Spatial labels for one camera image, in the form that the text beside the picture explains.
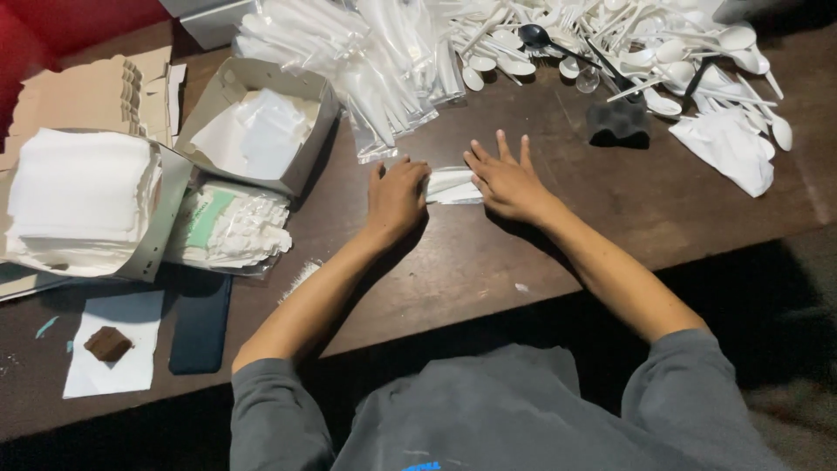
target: red fabric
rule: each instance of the red fabric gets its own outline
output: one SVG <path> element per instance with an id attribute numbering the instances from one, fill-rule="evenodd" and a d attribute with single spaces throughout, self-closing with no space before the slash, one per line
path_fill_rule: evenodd
<path id="1" fill-rule="evenodd" d="M 54 64 L 55 57 L 46 45 L 0 3 L 0 139 L 7 136 L 12 124 L 12 111 L 23 89 L 20 81 Z"/>
<path id="2" fill-rule="evenodd" d="M 157 0 L 0 0 L 56 57 L 170 18 Z"/>

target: hand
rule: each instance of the hand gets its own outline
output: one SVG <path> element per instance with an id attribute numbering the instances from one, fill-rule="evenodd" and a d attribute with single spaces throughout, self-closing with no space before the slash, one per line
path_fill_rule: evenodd
<path id="1" fill-rule="evenodd" d="M 410 232 L 427 211 L 421 183 L 430 175 L 426 162 L 403 158 L 381 177 L 383 162 L 369 174 L 367 231 L 385 247 Z"/>
<path id="2" fill-rule="evenodd" d="M 521 139 L 521 161 L 511 156 L 506 134 L 497 131 L 500 159 L 493 158 L 477 141 L 471 141 L 473 153 L 465 153 L 465 161 L 474 171 L 474 184 L 482 193 L 485 206 L 511 220 L 539 225 L 556 204 L 558 198 L 549 193 L 529 160 L 529 137 Z"/>

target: person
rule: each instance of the person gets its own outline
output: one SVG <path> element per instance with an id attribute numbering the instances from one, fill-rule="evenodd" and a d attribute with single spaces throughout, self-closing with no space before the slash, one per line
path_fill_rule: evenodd
<path id="1" fill-rule="evenodd" d="M 405 158 L 369 179 L 365 227 L 259 327 L 233 362 L 230 467 L 238 470 L 778 470 L 747 419 L 735 371 L 700 316 L 634 258 L 574 215 L 497 132 L 499 158 L 471 142 L 465 161 L 485 206 L 542 230 L 584 286 L 650 343 L 621 417 L 585 401 L 572 355 L 509 345 L 431 361 L 373 392 L 335 456 L 294 373 L 363 273 L 425 214 L 426 163 Z"/>

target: black phone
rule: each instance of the black phone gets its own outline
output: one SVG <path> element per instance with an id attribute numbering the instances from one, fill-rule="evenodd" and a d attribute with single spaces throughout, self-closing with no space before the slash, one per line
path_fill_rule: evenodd
<path id="1" fill-rule="evenodd" d="M 215 373 L 221 369 L 233 276 L 179 268 L 187 287 L 181 286 L 173 305 L 177 321 L 168 370 L 173 375 Z"/>

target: green label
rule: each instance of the green label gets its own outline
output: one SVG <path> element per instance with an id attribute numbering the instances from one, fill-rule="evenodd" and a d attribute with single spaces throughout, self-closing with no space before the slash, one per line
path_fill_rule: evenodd
<path id="1" fill-rule="evenodd" d="M 213 191 L 212 202 L 201 204 L 201 207 L 192 213 L 192 220 L 189 221 L 187 229 L 188 237 L 186 245 L 192 247 L 206 247 L 212 229 L 215 227 L 215 220 L 218 213 L 223 211 L 233 202 L 235 195 L 226 191 Z"/>

